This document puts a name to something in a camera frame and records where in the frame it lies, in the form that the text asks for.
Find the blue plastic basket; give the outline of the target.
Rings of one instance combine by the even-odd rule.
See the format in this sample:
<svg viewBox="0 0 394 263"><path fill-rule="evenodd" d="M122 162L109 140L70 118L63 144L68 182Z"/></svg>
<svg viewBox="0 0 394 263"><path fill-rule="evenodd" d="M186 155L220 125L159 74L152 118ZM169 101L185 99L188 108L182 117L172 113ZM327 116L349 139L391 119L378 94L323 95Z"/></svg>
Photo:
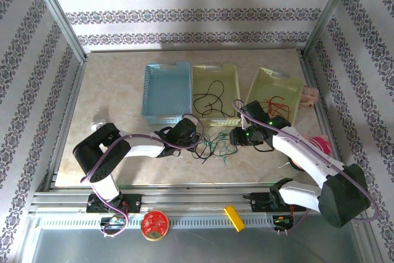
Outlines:
<svg viewBox="0 0 394 263"><path fill-rule="evenodd" d="M150 63L145 67L142 117L148 124L176 124L191 113L191 64Z"/></svg>

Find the black tape roll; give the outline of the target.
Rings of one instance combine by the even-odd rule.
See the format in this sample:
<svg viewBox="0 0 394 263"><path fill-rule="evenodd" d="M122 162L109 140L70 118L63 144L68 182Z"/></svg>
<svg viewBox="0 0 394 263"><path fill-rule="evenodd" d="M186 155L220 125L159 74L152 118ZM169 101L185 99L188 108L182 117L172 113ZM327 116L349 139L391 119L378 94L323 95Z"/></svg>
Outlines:
<svg viewBox="0 0 394 263"><path fill-rule="evenodd" d="M295 162L293 162L293 160L292 160L290 157L288 157L288 161L289 161L289 164L290 164L295 170L304 172L304 170L303 170L300 166L298 166Z"/></svg>

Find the pale yellow plastic basket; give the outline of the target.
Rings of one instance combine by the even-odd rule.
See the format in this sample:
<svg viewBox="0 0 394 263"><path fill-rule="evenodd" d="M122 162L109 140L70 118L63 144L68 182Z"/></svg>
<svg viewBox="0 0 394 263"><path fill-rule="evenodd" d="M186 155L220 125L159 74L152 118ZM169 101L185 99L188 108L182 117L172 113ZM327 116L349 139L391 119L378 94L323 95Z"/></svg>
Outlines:
<svg viewBox="0 0 394 263"><path fill-rule="evenodd" d="M240 98L238 69L232 64L192 68L191 107L205 125L236 126L233 101Z"/></svg>
<svg viewBox="0 0 394 263"><path fill-rule="evenodd" d="M257 100L271 118L280 115L293 124L303 88L304 82L298 78L287 78L273 70L259 68L246 103Z"/></svg>

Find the pale pink plush item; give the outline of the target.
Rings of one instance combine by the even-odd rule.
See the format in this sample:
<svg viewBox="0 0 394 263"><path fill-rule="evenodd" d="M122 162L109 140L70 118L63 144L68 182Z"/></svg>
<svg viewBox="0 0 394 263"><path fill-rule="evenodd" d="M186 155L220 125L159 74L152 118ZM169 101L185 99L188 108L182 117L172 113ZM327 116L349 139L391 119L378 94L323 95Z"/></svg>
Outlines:
<svg viewBox="0 0 394 263"><path fill-rule="evenodd" d="M313 108L318 102L318 98L319 90L317 90L317 88L304 86L300 97L299 107Z"/></svg>

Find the yellow rectangular block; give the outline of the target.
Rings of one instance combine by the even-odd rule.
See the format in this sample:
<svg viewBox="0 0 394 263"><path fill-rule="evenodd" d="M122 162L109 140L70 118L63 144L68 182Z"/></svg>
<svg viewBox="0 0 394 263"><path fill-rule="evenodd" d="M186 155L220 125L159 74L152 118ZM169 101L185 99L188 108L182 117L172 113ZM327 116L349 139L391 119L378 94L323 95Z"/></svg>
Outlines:
<svg viewBox="0 0 394 263"><path fill-rule="evenodd" d="M237 232L240 232L246 228L243 220L236 212L236 209L233 207L233 205L229 204L224 208L224 211Z"/></svg>

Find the round red tin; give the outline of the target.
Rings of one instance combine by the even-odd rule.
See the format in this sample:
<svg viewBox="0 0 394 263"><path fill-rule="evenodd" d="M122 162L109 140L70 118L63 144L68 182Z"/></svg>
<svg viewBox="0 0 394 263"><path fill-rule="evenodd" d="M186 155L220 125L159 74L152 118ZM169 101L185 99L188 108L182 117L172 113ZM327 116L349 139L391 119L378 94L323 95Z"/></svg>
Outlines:
<svg viewBox="0 0 394 263"><path fill-rule="evenodd" d="M169 231L169 219L162 211L150 211L142 219L142 235L148 241L159 241Z"/></svg>

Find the small circuit board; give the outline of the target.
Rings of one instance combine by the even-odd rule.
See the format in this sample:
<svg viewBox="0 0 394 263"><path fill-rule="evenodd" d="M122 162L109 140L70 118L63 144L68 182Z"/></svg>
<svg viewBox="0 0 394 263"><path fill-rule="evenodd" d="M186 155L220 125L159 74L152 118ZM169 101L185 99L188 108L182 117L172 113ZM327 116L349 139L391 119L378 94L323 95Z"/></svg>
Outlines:
<svg viewBox="0 0 394 263"><path fill-rule="evenodd" d="M285 231L289 230L294 225L293 215L273 216L273 224L276 230Z"/></svg>
<svg viewBox="0 0 394 263"><path fill-rule="evenodd" d="M106 228L109 230L120 230L126 224L126 220L121 217L103 217L100 221L100 227L102 229Z"/></svg>

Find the aluminium frame rail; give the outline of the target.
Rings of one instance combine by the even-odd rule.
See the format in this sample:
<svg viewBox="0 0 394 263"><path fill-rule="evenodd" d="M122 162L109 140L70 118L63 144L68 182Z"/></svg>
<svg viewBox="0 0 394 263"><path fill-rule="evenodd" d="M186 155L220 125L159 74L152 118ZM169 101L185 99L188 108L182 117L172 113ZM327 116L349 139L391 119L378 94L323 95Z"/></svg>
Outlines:
<svg viewBox="0 0 394 263"><path fill-rule="evenodd" d="M222 213L231 204L237 211L251 213L249 200L243 195L268 192L269 183L261 184L180 184L180 185L130 185L121 187L123 194L142 195L140 213L152 209L169 214L209 214ZM33 195L30 214L85 213L89 195L87 187L55 188Z"/></svg>

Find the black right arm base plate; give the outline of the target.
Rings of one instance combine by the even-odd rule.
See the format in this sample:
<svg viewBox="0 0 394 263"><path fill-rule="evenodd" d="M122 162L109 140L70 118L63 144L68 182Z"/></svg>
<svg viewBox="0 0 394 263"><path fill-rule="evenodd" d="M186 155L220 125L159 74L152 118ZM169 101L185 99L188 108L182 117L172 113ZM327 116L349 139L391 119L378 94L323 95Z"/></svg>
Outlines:
<svg viewBox="0 0 394 263"><path fill-rule="evenodd" d="M306 208L298 205L289 205L280 203L271 193L260 192L243 195L243 198L249 200L252 212L305 212Z"/></svg>

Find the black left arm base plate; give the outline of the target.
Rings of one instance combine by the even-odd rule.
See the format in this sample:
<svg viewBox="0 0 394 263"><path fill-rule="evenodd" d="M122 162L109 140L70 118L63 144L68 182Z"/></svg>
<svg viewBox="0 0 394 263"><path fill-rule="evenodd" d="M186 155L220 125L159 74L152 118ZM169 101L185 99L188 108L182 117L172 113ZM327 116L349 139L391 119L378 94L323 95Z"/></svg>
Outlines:
<svg viewBox="0 0 394 263"><path fill-rule="evenodd" d="M115 199L108 202L112 207L126 213L139 213L142 204L142 195L140 194L122 194L120 193ZM96 194L92 193L88 197L87 213L115 213L116 211L104 204Z"/></svg>

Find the white plastic bracket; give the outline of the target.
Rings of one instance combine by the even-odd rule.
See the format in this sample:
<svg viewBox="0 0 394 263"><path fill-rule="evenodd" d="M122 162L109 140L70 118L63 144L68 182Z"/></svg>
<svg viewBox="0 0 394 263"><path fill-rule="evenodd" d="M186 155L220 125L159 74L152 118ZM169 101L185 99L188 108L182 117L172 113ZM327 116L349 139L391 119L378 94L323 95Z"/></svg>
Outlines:
<svg viewBox="0 0 394 263"><path fill-rule="evenodd" d="M100 127L102 127L104 124L106 124L106 120L105 119L97 119L94 120L93 122L91 122L90 124L90 129L92 132L97 131Z"/></svg>

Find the aluminium frame post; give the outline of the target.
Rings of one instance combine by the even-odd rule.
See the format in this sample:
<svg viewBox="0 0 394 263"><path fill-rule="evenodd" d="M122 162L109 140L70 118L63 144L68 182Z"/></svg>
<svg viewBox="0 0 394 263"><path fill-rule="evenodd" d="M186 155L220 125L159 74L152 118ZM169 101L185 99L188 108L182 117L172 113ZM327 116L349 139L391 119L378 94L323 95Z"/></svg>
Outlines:
<svg viewBox="0 0 394 263"><path fill-rule="evenodd" d="M80 62L85 62L87 58L87 54L85 53L79 39L72 29L66 14L64 13L60 3L58 0L44 0L47 4L50 13L52 14L54 20L59 25L62 33L64 34L67 43L72 48L73 52L76 54L77 59Z"/></svg>
<svg viewBox="0 0 394 263"><path fill-rule="evenodd" d="M318 18L317 24L312 30L310 36L308 37L307 43L302 51L302 57L304 59L306 59L306 57L310 55L310 52L313 50L315 44L318 42L326 24L335 12L339 2L340 0L327 0Z"/></svg>

